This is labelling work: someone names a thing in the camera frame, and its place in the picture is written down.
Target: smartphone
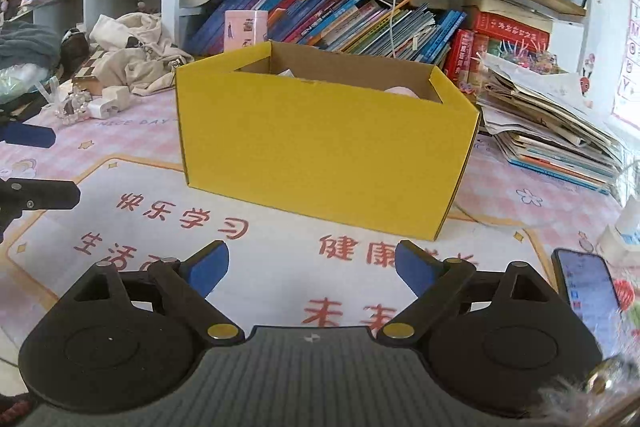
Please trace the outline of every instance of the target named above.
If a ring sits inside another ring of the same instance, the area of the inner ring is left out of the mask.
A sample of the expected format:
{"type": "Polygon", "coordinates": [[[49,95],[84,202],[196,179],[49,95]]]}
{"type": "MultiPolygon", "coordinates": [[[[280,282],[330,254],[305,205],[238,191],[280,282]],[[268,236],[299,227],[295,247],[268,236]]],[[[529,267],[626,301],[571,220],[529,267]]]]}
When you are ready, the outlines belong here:
{"type": "Polygon", "coordinates": [[[618,352],[620,303],[605,260],[594,253],[556,248],[558,291],[600,344],[605,358],[618,352]]]}

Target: yellow box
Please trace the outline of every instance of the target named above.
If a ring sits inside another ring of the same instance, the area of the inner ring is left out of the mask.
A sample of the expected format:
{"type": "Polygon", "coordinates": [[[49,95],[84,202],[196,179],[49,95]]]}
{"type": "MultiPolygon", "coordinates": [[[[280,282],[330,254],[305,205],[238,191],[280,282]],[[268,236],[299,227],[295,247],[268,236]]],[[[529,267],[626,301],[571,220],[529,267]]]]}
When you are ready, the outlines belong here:
{"type": "Polygon", "coordinates": [[[479,120],[435,66],[280,42],[178,68],[177,100],[190,187],[429,240],[479,120]]]}

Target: beige fabric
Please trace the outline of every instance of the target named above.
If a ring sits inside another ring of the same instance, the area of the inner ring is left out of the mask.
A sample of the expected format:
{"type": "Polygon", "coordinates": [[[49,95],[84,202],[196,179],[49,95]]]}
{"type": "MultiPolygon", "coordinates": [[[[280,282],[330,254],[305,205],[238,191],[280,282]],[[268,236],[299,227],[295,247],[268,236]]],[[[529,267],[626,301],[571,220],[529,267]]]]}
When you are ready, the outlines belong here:
{"type": "Polygon", "coordinates": [[[94,66],[103,87],[129,86],[132,93],[146,96],[172,87],[175,68],[193,62],[191,55],[172,46],[156,15],[131,13],[117,20],[100,15],[89,38],[107,51],[94,66]],[[141,48],[127,48],[132,36],[141,48]]]}

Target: gray cloth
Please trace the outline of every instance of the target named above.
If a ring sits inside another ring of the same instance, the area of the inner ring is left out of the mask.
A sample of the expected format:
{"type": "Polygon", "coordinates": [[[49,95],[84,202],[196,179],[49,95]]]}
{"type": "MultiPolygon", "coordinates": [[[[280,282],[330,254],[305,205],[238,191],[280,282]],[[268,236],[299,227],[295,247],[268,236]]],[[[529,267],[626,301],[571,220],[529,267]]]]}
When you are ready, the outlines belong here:
{"type": "Polygon", "coordinates": [[[50,28],[22,21],[0,28],[0,70],[35,64],[52,70],[60,61],[60,37],[50,28]]]}

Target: phone on shelf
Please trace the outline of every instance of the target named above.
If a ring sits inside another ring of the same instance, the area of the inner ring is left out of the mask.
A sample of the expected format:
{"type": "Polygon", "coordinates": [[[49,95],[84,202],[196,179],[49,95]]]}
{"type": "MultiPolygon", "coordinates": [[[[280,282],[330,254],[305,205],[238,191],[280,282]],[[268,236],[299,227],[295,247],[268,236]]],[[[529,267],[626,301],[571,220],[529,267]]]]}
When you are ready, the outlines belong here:
{"type": "Polygon", "coordinates": [[[560,295],[593,333],[603,356],[615,355],[622,334],[620,303],[606,261],[566,248],[556,248],[551,261],[560,295]]]}

